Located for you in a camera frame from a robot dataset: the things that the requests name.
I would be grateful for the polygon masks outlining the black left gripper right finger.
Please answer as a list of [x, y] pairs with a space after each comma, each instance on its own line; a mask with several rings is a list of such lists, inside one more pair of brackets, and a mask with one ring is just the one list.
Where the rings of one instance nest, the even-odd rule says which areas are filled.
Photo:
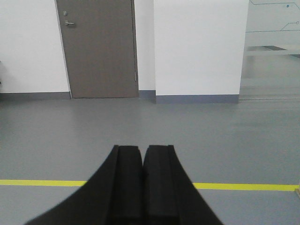
[[147, 225], [220, 225], [194, 187], [172, 145], [151, 145], [144, 158]]

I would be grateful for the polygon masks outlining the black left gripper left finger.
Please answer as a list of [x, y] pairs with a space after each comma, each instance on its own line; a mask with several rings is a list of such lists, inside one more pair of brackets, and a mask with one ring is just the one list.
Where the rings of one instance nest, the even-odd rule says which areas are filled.
[[143, 166], [138, 147], [115, 145], [81, 188], [27, 224], [143, 224]]

